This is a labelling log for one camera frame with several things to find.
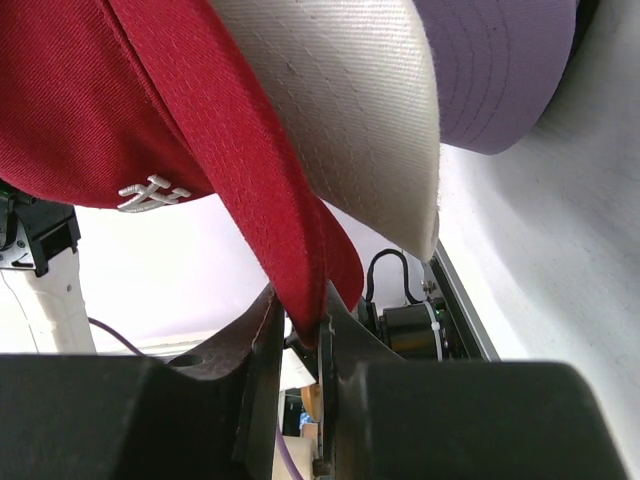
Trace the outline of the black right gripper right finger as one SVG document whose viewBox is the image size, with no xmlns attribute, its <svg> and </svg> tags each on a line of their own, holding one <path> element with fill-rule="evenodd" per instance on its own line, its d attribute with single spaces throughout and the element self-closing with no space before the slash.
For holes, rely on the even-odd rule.
<svg viewBox="0 0 640 480">
<path fill-rule="evenodd" d="M 318 360 L 334 479 L 623 479 L 588 384 L 569 365 L 408 361 L 328 292 Z"/>
</svg>

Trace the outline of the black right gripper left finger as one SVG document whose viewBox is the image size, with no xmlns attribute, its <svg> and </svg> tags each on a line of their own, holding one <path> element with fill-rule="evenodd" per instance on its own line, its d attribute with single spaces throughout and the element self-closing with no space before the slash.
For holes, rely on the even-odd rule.
<svg viewBox="0 0 640 480">
<path fill-rule="evenodd" d="M 271 288 L 171 361 L 5 355 L 5 479 L 268 479 L 283 307 Z"/>
</svg>

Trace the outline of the red LA baseball cap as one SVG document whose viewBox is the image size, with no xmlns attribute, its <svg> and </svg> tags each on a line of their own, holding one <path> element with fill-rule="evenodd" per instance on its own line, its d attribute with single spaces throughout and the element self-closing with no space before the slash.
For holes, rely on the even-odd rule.
<svg viewBox="0 0 640 480">
<path fill-rule="evenodd" d="M 3 2 L 1 177 L 127 213 L 219 196 L 307 347 L 328 290 L 354 307 L 363 288 L 353 244 L 205 1 Z"/>
</svg>

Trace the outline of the white baseball cap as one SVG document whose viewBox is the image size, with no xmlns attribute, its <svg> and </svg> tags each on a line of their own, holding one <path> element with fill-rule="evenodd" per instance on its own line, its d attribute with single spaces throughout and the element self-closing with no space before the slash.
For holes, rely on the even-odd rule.
<svg viewBox="0 0 640 480">
<path fill-rule="evenodd" d="M 313 191 L 420 260 L 439 233 L 436 76 L 410 1 L 217 1 Z"/>
</svg>

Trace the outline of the lavender LA baseball cap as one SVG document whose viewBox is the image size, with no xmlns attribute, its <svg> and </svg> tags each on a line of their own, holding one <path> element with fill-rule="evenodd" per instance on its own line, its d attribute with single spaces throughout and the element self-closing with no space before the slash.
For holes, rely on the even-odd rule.
<svg viewBox="0 0 640 480">
<path fill-rule="evenodd" d="M 428 0 L 416 8 L 432 49 L 442 143 L 486 155 L 513 146 L 562 79 L 576 2 Z"/>
</svg>

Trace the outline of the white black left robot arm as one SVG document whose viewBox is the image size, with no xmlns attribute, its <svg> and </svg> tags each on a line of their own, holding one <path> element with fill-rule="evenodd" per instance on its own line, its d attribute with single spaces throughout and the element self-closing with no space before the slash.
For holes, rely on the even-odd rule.
<svg viewBox="0 0 640 480">
<path fill-rule="evenodd" d="M 1 183 L 1 351 L 96 353 L 70 205 Z"/>
</svg>

